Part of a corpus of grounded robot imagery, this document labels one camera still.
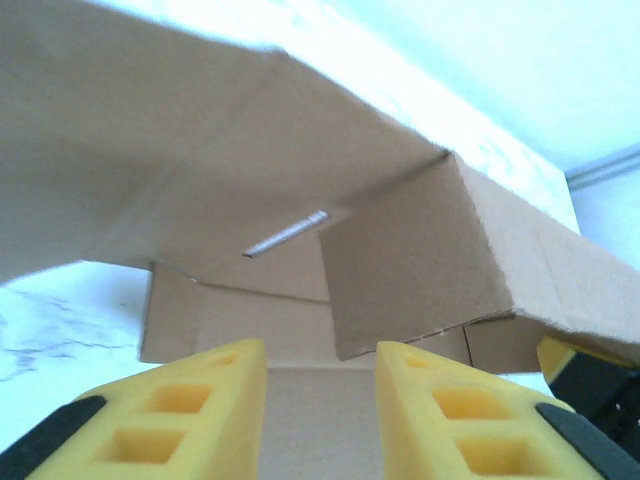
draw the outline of black strip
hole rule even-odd
[[[606,480],[640,479],[640,463],[582,415],[548,403],[536,410]]]
[[[106,403],[96,395],[60,407],[0,454],[0,478],[27,478]]]

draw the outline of cardboard panel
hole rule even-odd
[[[434,165],[320,239],[340,358],[512,306],[455,161]]]
[[[208,278],[215,285],[328,303],[317,228],[255,258],[243,257]]]
[[[601,247],[556,225],[537,225],[564,310],[559,328],[640,343],[640,272]]]
[[[0,121],[106,152],[184,161],[286,61],[265,61],[89,2],[1,8]]]
[[[336,202],[441,155],[308,67],[291,60],[278,71],[212,126],[127,232],[200,281],[216,283],[214,272],[241,261],[244,249],[315,210],[333,214]]]
[[[168,363],[195,353],[196,287],[193,280],[163,265],[154,265],[140,360]]]
[[[49,132],[0,127],[0,145],[0,282],[90,258],[110,222],[157,171]]]
[[[336,355],[328,304],[198,284],[156,265],[141,357],[169,362],[237,339],[259,337],[271,367],[373,369],[375,353],[348,362]],[[469,364],[462,329],[415,342]]]
[[[268,390],[260,479],[382,478],[373,371],[271,370]]]
[[[514,309],[540,318],[561,318],[563,309],[555,282],[549,275],[547,262],[535,233],[538,223],[556,222],[485,175],[471,169],[459,158],[455,160],[496,263],[508,285]]]
[[[560,340],[565,340],[573,345],[582,346],[594,352],[600,352],[614,358],[630,362],[632,365],[640,365],[640,345],[638,343],[620,341],[607,336],[569,333],[557,331],[553,334]]]
[[[514,316],[465,325],[471,364],[491,373],[539,372],[536,347],[555,330],[526,317]]]

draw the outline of white ceiling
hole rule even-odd
[[[640,145],[637,0],[327,0],[564,170]]]

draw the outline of yellow foam block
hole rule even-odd
[[[267,364],[244,340],[110,383],[107,404],[29,480],[253,480]]]
[[[386,480],[602,478],[535,410],[565,403],[410,345],[377,352]]]

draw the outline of white wall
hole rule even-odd
[[[564,170],[640,141],[635,0],[327,0]]]
[[[640,270],[640,170],[571,196],[582,234]]]

